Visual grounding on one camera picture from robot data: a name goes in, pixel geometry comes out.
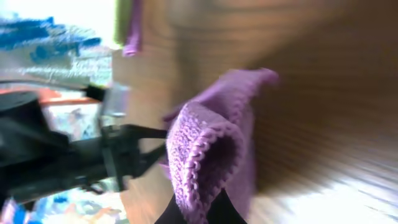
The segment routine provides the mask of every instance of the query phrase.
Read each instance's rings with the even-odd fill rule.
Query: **orange object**
[[[39,101],[41,105],[50,106],[50,105],[82,105],[82,104],[92,104],[98,103],[97,100],[87,98],[87,97],[80,97],[80,98],[64,98],[62,94],[51,90],[49,88],[29,88],[29,87],[19,87],[19,88],[12,88],[1,90],[0,94],[9,93],[12,91],[36,91],[39,94]]]

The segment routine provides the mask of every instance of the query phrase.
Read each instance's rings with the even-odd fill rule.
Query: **hanging purple fabric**
[[[247,217],[255,190],[250,100],[277,78],[265,68],[230,70],[164,118],[168,161],[162,166],[187,223],[208,223],[207,212],[221,189]]]
[[[123,48],[123,56],[132,57],[141,50],[142,0],[133,0],[130,30]]]

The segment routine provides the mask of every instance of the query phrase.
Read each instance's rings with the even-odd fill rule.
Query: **purple cloth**
[[[207,223],[215,197],[226,189],[245,218],[254,193],[254,115],[251,98],[274,82],[268,69],[231,70],[203,93],[164,118],[167,162],[177,205],[188,223]]]
[[[141,50],[142,42],[142,0],[132,0],[132,13],[130,21],[130,30],[127,35],[126,44],[123,47],[123,56],[134,56]]]

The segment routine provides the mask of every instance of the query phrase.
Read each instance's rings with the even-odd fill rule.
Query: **wooden floor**
[[[248,223],[398,222],[398,1],[144,2],[143,53],[114,56],[127,122],[162,127],[227,69],[271,68]],[[172,196],[158,167],[130,188],[131,223],[154,223]]]

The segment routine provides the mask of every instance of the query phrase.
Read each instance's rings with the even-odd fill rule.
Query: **purple towel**
[[[163,167],[187,222],[207,223],[222,188],[239,214],[247,216],[255,172],[249,103],[261,84],[276,80],[268,69],[231,70],[164,119],[170,129],[169,164]]]
[[[123,56],[134,56],[141,50],[142,42],[142,10],[144,10],[142,0],[132,0],[132,13],[130,20],[130,30],[127,36],[126,44],[123,47]]]

